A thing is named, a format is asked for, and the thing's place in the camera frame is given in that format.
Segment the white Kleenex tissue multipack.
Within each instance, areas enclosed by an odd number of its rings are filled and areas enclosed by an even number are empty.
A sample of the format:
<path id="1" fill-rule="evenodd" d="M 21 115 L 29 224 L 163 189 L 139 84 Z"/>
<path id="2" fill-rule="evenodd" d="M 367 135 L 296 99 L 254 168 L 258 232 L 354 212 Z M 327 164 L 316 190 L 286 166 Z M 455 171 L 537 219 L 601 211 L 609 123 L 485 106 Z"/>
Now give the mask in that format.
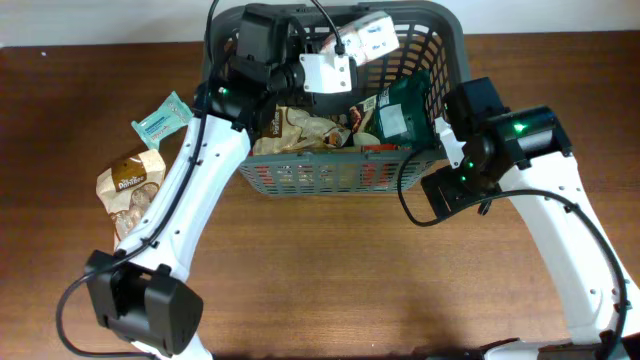
<path id="1" fill-rule="evenodd" d="M 357 66 L 383 57 L 399 48 L 399 39 L 392 17 L 377 11 L 338 28 L 345 54 Z"/>

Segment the orange San Remo spaghetti pack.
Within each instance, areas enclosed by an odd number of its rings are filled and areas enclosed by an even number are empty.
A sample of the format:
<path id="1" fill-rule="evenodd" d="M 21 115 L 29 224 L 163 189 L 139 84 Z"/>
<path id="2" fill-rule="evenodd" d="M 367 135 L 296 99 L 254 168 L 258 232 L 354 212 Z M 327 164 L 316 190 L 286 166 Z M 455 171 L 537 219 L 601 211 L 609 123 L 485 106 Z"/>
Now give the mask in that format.
<path id="1" fill-rule="evenodd" d="M 258 192 L 269 196 L 306 196 L 344 193 L 385 193 L 416 183 L 427 166 L 413 160 L 402 175 L 410 154 L 393 145 L 372 145 L 334 151 L 300 150 L 274 155 L 251 155 L 239 171 Z"/>

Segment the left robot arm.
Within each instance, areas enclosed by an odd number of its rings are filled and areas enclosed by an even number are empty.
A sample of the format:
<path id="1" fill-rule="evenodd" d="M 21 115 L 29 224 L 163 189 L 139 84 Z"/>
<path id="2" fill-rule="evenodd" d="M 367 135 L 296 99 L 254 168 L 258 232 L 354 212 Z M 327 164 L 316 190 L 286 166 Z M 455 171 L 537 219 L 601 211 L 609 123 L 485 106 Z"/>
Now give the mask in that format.
<path id="1" fill-rule="evenodd" d="M 315 53 L 296 17 L 247 8 L 236 49 L 226 52 L 214 28 L 206 23 L 198 110 L 164 184 L 114 251 L 89 256 L 79 280 L 98 323 L 129 342 L 135 358 L 209 357 L 197 334 L 203 301 L 187 280 L 221 193 L 281 97 L 352 87 L 356 63 L 339 30 L 332 51 Z"/>

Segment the grey plastic shopping basket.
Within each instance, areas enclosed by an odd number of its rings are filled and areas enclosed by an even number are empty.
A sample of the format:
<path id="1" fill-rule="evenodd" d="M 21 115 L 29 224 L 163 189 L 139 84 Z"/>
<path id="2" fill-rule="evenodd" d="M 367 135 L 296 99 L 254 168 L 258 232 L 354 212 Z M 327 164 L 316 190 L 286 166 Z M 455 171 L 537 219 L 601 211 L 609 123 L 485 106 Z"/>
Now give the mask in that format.
<path id="1" fill-rule="evenodd" d="M 444 97 L 469 78 L 459 21 L 427 1 L 210 10 L 195 106 L 270 196 L 391 192 L 443 156 Z"/>

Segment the white brown snack pouch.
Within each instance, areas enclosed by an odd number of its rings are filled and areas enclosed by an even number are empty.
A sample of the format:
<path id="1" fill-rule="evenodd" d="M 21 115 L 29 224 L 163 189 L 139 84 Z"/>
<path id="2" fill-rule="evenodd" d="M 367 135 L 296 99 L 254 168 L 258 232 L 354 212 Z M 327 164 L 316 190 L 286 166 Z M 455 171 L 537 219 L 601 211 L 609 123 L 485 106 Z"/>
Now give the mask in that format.
<path id="1" fill-rule="evenodd" d="M 272 155 L 306 149 L 343 147 L 351 130 L 331 119 L 315 117 L 308 112 L 276 106 L 273 119 L 261 131 L 254 143 L 254 155 Z"/>

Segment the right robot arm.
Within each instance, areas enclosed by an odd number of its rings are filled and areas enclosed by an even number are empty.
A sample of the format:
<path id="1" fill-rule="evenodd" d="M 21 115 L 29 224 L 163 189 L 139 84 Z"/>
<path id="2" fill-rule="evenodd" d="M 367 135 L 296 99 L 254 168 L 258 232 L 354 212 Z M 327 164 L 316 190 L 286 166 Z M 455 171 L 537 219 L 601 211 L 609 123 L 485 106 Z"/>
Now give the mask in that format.
<path id="1" fill-rule="evenodd" d="M 496 342 L 477 358 L 638 358 L 639 287 L 594 212 L 555 113 L 510 110 L 487 78 L 452 89 L 444 109 L 436 131 L 449 164 L 421 182 L 435 220 L 509 200 L 552 278 L 569 332 L 566 340 Z"/>

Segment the dark green food bag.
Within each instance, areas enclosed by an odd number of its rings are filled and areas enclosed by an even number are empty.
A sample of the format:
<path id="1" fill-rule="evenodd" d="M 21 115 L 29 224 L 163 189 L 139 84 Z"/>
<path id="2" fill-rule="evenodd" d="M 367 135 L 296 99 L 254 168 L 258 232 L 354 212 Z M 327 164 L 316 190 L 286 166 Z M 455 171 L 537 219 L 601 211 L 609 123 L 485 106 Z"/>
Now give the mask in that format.
<path id="1" fill-rule="evenodd" d="M 430 73 L 420 70 L 349 109 L 355 146 L 434 146 L 434 130 L 426 109 Z"/>

